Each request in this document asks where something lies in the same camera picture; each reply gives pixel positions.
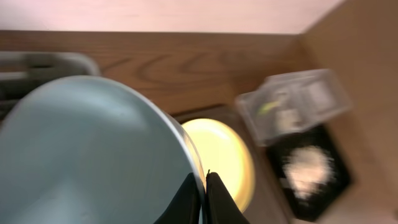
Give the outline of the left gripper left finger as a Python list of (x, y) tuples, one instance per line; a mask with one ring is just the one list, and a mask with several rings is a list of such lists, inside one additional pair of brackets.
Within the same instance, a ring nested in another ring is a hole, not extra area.
[(198, 224), (200, 195), (193, 173), (189, 173), (169, 206), (154, 224)]

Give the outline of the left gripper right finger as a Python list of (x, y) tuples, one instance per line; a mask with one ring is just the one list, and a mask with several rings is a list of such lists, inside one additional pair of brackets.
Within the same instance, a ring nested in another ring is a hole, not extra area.
[(206, 214), (210, 224), (249, 224), (216, 172), (206, 175)]

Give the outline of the yellow plate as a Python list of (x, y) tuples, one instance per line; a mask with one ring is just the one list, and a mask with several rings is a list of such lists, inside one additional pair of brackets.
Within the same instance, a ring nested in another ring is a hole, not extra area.
[(255, 189), (255, 170), (247, 145), (228, 125), (209, 118), (182, 124), (193, 141), (204, 173), (216, 172), (235, 204), (244, 212)]

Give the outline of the orange green snack wrapper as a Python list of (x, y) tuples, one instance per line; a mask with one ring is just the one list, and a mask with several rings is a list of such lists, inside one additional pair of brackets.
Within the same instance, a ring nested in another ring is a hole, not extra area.
[(282, 103), (280, 101), (270, 101), (268, 103), (264, 103), (258, 108), (256, 114), (257, 115), (266, 114), (270, 112), (270, 110), (279, 107), (281, 104)]

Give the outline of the light blue bowl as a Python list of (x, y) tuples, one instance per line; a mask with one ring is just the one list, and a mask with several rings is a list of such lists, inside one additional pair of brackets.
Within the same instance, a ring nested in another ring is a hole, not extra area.
[(181, 125), (116, 81), (44, 84), (1, 123), (2, 223), (154, 223), (203, 170)]

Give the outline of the black waste tray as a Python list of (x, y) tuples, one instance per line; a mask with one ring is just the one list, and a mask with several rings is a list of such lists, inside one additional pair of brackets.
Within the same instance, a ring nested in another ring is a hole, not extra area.
[(266, 147), (272, 171), (294, 216), (315, 222), (352, 184), (339, 148), (324, 125)]

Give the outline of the spilled rice food waste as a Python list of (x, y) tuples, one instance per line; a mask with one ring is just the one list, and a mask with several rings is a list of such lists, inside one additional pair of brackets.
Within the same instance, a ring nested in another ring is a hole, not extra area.
[(334, 178), (334, 159), (318, 146), (298, 147), (286, 157), (282, 169), (294, 195), (308, 200)]

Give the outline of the dark brown serving tray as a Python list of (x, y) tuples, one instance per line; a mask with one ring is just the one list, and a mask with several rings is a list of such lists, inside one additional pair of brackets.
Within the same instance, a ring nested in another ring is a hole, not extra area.
[(181, 124), (195, 118), (210, 118), (221, 121), (234, 129), (248, 147), (254, 163), (256, 179), (254, 195), (244, 216), (250, 223), (293, 223), (292, 212), (277, 185), (271, 166), (261, 157), (260, 153), (263, 150), (256, 146), (237, 111), (227, 105), (213, 105), (173, 113), (172, 117)]

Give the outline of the crumpled white tissue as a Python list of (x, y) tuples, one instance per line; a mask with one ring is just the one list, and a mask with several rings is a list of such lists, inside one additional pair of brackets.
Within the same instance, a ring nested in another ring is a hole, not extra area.
[(296, 132), (300, 129), (301, 117), (296, 109), (276, 112), (276, 126), (280, 133)]

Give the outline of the clear plastic bin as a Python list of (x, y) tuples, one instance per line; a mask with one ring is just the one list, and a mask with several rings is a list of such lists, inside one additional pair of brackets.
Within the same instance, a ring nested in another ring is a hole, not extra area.
[[(270, 101), (282, 104), (257, 115), (258, 108)], [(256, 90), (238, 95), (236, 105), (258, 146), (270, 145), (288, 134), (302, 133), (351, 109), (348, 95), (330, 69), (269, 76)], [(277, 130), (276, 112), (286, 109), (296, 109), (301, 117), (300, 129), (296, 132)]]

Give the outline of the grey plastic dish rack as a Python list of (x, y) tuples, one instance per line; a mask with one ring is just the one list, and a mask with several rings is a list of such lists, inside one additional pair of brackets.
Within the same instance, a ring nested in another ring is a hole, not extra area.
[(39, 86), (76, 75), (100, 76), (96, 62), (75, 52), (1, 52), (1, 119)]

